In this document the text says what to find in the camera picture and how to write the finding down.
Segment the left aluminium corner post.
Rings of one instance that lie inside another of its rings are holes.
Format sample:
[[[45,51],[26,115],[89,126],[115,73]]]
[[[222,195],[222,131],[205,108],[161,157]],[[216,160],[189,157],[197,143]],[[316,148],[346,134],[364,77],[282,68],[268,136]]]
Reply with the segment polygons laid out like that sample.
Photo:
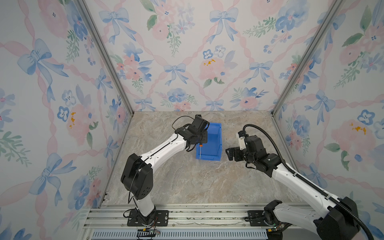
[[[94,21],[92,15],[90,13],[90,10],[87,6],[86,1],[74,0],[74,3],[76,5],[76,7],[79,9],[80,15],[82,16],[86,27],[90,31],[90,35],[93,38],[93,40],[96,44],[96,48],[97,48],[97,50],[101,56],[101,59],[102,59],[103,63],[105,64],[106,69],[107,69],[108,73],[110,74],[112,81],[115,84],[117,91],[122,98],[124,106],[127,108],[129,115],[131,117],[133,117],[134,111],[132,109],[132,106],[129,103],[127,94],[125,93],[125,90],[124,90],[124,86],[121,83],[115,68],[113,67],[112,60],[108,54],[108,51],[106,49],[105,44],[103,43],[102,36],[100,35],[100,32],[99,32],[99,30],[95,24],[95,21]]]

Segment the aluminium corner post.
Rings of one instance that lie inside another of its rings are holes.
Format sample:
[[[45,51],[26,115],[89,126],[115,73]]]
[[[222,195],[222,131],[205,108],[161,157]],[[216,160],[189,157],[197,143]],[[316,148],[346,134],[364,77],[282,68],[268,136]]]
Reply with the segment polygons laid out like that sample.
[[[101,56],[101,59],[102,59],[103,63],[105,64],[106,69],[107,69],[108,73],[110,74],[112,81],[115,84],[117,91],[122,98],[124,106],[127,108],[129,115],[131,117],[133,117],[134,111],[132,109],[132,106],[129,103],[127,94],[125,93],[125,90],[124,90],[124,86],[121,83],[115,68],[113,67],[112,60],[108,54],[108,51],[106,49],[105,44],[103,43],[102,36],[100,35],[100,32],[99,32],[99,30],[95,24],[95,21],[94,21],[92,15],[90,13],[90,10],[87,6],[86,1],[74,0],[74,3],[76,5],[76,7],[79,9],[80,15],[82,16],[86,27],[90,31],[90,35],[93,38],[93,40],[96,44],[96,48],[97,48],[97,50]]]
[[[290,91],[296,84],[296,81],[304,71],[304,68],[307,66],[308,62],[311,60],[312,56],[315,54],[315,51],[318,48],[318,45],[320,41],[325,37],[326,32],[330,28],[330,25],[335,20],[335,18],[338,15],[338,12],[340,11],[341,6],[344,4],[345,1],[331,1],[331,5],[329,10],[326,12],[323,18],[323,22],[319,25],[317,28],[312,40],[308,44],[307,49],[305,50],[301,60],[299,61],[298,68],[293,72],[291,79],[288,81],[287,85],[282,91],[282,94],[278,98],[277,103],[275,104],[273,110],[271,111],[271,114],[273,117],[278,115],[280,109],[282,109],[283,104],[288,97]]]

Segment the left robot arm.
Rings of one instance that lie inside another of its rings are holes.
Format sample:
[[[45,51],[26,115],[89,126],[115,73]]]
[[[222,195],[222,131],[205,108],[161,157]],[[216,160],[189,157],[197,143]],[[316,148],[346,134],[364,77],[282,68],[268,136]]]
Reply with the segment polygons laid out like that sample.
[[[154,173],[167,160],[179,152],[191,152],[198,145],[207,143],[210,123],[195,115],[193,121],[177,129],[159,146],[137,155],[131,154],[121,176],[121,183],[129,191],[129,200],[134,200],[136,211],[142,217],[156,212],[150,192],[154,186]]]

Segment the right aluminium corner post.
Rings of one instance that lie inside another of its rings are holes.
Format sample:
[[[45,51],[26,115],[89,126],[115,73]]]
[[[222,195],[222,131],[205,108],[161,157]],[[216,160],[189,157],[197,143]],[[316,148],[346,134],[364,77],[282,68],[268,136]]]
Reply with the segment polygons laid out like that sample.
[[[301,60],[299,61],[298,68],[293,72],[291,79],[288,81],[287,85],[282,91],[282,94],[278,98],[277,103],[275,104],[273,110],[271,111],[271,114],[273,117],[278,115],[280,109],[282,109],[283,104],[288,97],[290,91],[296,84],[296,81],[304,71],[304,68],[307,66],[308,62],[311,60],[312,56],[315,54],[315,51],[318,48],[318,45],[320,41],[325,37],[326,32],[330,28],[330,25],[335,20],[335,18],[338,15],[338,12],[340,11],[341,6],[344,4],[345,1],[331,1],[331,5],[329,10],[326,12],[323,18],[323,22],[319,25],[317,28],[312,40],[308,44],[307,49],[305,50]]]

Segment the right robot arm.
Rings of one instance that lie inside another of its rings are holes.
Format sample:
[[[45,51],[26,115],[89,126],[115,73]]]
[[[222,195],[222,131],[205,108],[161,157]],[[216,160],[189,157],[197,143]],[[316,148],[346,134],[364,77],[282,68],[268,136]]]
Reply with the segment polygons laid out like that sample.
[[[226,154],[230,161],[244,161],[247,167],[284,184],[312,207],[309,211],[274,200],[264,207],[261,217],[248,216],[247,222],[295,225],[323,240],[351,240],[362,230],[353,200],[325,191],[284,163],[278,154],[267,153],[259,137],[239,137],[239,146],[226,149]]]

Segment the blue plastic bin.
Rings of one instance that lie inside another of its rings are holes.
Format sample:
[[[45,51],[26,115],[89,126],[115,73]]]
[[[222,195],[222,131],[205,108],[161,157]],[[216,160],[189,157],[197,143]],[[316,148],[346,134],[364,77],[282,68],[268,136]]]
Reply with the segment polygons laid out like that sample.
[[[208,128],[208,142],[203,144],[202,160],[220,161],[222,158],[222,124],[211,123]],[[199,160],[199,146],[196,148],[196,159]]]

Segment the perforated metal vent strip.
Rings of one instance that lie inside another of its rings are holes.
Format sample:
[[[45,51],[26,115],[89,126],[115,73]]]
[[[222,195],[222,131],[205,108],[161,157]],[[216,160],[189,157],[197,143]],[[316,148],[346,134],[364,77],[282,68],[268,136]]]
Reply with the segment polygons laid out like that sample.
[[[90,240],[267,240],[264,229],[95,230]]]

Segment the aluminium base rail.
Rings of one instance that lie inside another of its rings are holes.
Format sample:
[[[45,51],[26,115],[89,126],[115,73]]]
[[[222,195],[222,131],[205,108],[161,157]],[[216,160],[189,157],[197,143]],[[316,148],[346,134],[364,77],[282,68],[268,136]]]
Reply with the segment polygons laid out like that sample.
[[[167,227],[152,227],[144,231],[142,227],[128,227],[130,206],[105,206],[92,209],[88,214],[85,225],[78,237],[80,240],[90,240],[95,230],[125,230],[136,229],[143,232],[160,229],[264,229],[268,240],[317,240],[318,237],[300,227],[290,226],[276,237],[268,233],[269,227],[251,227],[244,220],[247,211],[262,210],[260,204],[185,204],[159,205],[158,210],[169,211]]]

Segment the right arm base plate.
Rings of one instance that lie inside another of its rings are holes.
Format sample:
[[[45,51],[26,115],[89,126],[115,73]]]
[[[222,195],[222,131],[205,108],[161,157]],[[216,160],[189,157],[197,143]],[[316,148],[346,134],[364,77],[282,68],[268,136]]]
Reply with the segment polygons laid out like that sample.
[[[261,210],[250,210],[247,211],[248,216],[244,220],[250,223],[251,227],[268,227],[264,216],[264,211]]]

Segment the orange black screwdriver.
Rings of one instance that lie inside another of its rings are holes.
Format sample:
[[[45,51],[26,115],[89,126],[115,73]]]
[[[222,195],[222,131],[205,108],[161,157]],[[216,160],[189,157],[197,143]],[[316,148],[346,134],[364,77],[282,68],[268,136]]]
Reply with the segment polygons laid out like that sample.
[[[199,160],[202,160],[202,149],[203,149],[203,144],[199,144]]]

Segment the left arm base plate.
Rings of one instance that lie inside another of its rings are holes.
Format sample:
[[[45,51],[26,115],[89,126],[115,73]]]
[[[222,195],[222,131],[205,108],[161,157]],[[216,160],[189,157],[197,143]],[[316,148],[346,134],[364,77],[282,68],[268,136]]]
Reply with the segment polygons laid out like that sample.
[[[167,227],[169,222],[169,211],[154,209],[147,217],[137,209],[130,210],[128,216],[128,227]]]

